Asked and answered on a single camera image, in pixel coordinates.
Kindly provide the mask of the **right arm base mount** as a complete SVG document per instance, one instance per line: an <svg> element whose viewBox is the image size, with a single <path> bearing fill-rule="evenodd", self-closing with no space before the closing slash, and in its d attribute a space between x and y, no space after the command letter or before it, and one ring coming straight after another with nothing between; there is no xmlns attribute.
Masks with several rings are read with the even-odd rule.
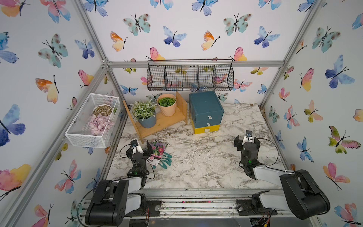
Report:
<svg viewBox="0 0 363 227"><path fill-rule="evenodd" d="M262 205L262 202L259 196L262 193L266 193L269 191L261 191L259 193L253 194L250 198L245 198L242 200L236 201L236 210L239 216L251 216L251 215L272 215L275 216L278 212L271 208L265 208Z"/></svg>

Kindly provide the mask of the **teal drawer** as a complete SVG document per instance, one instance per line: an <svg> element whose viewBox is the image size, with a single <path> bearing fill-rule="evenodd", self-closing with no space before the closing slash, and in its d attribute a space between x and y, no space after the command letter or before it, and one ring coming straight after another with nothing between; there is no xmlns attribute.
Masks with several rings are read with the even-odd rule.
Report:
<svg viewBox="0 0 363 227"><path fill-rule="evenodd" d="M217 122L219 124L222 121L223 114L224 114L223 112L209 112L209 113L199 113L199 114L196 113L193 119L197 122L202 122L202 123Z"/></svg>
<svg viewBox="0 0 363 227"><path fill-rule="evenodd" d="M222 119L196 121L196 122L194 122L194 127L195 128L205 128L205 127L220 125L221 122L222 122Z"/></svg>

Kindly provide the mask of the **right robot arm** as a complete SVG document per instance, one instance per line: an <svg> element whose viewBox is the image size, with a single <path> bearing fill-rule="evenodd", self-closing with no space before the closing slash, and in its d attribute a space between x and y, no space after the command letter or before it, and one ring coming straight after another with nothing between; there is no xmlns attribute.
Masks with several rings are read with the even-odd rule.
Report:
<svg viewBox="0 0 363 227"><path fill-rule="evenodd" d="M289 211L298 219L305 220L330 211L331 205L327 196L308 171L277 169L259 162L261 141L253 138L251 131L247 131L243 139L235 137L233 146L241 152L239 166L249 178L265 181L282 189L281 192L262 191L253 194L251 210L254 213Z"/></svg>

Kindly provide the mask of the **teal top drawer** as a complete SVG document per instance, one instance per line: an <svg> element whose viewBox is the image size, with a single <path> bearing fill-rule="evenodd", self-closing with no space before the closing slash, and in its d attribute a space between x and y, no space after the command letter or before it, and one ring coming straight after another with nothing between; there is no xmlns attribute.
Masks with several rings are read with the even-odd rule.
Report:
<svg viewBox="0 0 363 227"><path fill-rule="evenodd" d="M193 119L197 122L202 122L202 123L217 122L219 124L222 121L223 114L224 114L223 112L209 112L209 113L199 113L199 114L196 113Z"/></svg>

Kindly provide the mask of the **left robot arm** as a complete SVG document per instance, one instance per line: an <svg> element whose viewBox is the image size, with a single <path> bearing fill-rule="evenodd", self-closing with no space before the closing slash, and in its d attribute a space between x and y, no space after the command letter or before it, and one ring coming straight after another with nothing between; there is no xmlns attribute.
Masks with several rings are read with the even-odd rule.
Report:
<svg viewBox="0 0 363 227"><path fill-rule="evenodd" d="M141 221L132 221L131 225L148 226L150 208L145 195L139 191L143 189L150 175L147 162L152 154L149 142L144 149L137 140L130 142L126 157L131 160L133 167L126 178L101 180L97 187L91 190L93 196L84 217L84 227L118 227L127 215L145 216L144 224Z"/></svg>

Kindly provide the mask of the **yellow bottom drawer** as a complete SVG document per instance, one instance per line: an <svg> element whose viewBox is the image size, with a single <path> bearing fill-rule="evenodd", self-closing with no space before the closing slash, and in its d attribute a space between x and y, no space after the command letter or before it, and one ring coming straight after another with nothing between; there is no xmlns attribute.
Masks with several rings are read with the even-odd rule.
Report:
<svg viewBox="0 0 363 227"><path fill-rule="evenodd" d="M206 132L218 131L219 128L220 128L220 125L212 125L212 126L200 127L200 128L193 127L193 131L195 134L202 134L202 133L206 133Z"/></svg>

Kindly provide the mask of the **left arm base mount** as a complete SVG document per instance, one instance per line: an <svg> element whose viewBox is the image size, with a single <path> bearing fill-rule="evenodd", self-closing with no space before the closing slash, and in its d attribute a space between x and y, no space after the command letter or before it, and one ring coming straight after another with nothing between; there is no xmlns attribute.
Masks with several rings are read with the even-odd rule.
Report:
<svg viewBox="0 0 363 227"><path fill-rule="evenodd" d="M137 210L131 211L127 214L127 217L159 217L161 211L161 201L147 199L145 194L138 194L141 196L141 205Z"/></svg>

